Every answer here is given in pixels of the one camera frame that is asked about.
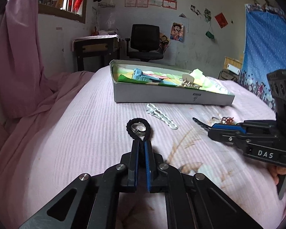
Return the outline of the person's right hand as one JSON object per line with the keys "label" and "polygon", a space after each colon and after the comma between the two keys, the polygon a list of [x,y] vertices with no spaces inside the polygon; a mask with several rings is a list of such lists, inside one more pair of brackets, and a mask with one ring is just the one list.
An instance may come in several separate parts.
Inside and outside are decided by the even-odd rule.
{"label": "person's right hand", "polygon": [[286,168],[275,165],[268,165],[267,169],[274,179],[275,184],[279,183],[279,175],[286,175]]}

